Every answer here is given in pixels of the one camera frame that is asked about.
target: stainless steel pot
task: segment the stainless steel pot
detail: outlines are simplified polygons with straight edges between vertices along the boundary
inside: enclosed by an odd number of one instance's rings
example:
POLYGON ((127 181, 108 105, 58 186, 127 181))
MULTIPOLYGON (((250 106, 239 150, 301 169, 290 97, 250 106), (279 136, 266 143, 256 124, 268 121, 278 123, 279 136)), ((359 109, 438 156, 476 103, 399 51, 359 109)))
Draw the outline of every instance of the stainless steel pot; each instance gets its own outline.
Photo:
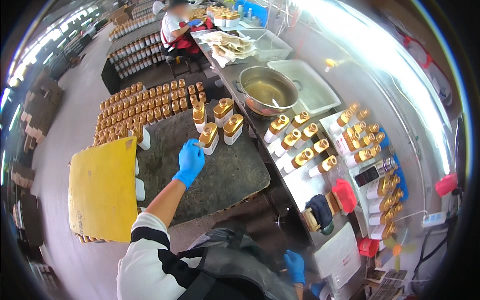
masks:
POLYGON ((233 86, 242 93, 248 107, 263 116, 276 116, 292 108, 298 101, 293 81, 267 67, 250 67, 240 73, 233 86))

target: yellow board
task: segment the yellow board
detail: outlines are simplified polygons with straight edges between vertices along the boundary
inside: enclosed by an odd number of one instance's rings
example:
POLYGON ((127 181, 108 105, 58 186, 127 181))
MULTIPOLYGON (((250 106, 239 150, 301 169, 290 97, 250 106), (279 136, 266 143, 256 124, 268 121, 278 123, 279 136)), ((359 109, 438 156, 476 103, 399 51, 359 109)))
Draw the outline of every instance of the yellow board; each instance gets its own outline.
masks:
POLYGON ((70 229, 97 239, 130 241, 137 218, 135 136, 72 157, 68 182, 70 229))

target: pot handle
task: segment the pot handle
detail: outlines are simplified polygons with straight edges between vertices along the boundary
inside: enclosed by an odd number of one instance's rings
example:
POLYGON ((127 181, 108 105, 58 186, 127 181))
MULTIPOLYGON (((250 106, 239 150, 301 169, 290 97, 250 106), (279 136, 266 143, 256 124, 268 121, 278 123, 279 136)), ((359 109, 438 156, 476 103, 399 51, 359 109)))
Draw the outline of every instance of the pot handle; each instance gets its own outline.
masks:
POLYGON ((292 80, 292 81, 293 81, 294 83, 296 83, 296 84, 299 85, 299 87, 298 87, 298 90, 299 90, 299 91, 303 90, 303 83, 301 83, 301 82, 300 82, 299 80, 297 80, 297 79, 294 79, 294 80, 292 80))
POLYGON ((240 90, 239 86, 238 86, 238 84, 239 84, 238 80, 234 80, 234 81, 232 81, 232 83, 233 83, 233 87, 234 87, 239 93, 244 94, 244 92, 242 92, 242 91, 240 90))

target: blue latex glove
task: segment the blue latex glove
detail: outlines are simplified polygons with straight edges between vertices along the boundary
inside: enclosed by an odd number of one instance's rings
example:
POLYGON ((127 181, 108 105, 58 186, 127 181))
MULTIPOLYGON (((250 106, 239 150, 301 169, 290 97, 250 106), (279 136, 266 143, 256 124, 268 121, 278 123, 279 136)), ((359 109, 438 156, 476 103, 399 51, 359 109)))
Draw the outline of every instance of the blue latex glove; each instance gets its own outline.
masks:
POLYGON ((305 263, 300 254, 287 250, 287 253, 283 256, 285 264, 287 265, 288 274, 292 283, 303 283, 305 285, 305 275, 303 270, 305 263))
POLYGON ((185 183, 187 190, 205 164, 204 150, 195 146, 194 143, 199 142, 196 139, 189 139, 183 144, 179 154, 180 171, 172 178, 172 180, 178 179, 185 183))
POLYGON ((200 19, 195 19, 195 20, 191 20, 190 22, 187 23, 188 26, 195 26, 195 25, 198 25, 202 22, 202 20, 200 19))

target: small fan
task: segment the small fan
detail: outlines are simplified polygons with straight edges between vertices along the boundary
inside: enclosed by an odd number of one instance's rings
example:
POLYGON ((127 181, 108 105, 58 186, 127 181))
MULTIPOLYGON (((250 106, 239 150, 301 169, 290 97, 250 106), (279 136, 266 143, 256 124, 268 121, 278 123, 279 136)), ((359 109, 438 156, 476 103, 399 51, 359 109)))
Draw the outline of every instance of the small fan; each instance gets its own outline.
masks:
POLYGON ((395 271, 400 270, 400 253, 413 253, 417 249, 417 245, 408 244, 402 245, 402 243, 397 243, 392 237, 384 240, 385 247, 392 249, 392 253, 395 256, 395 271))

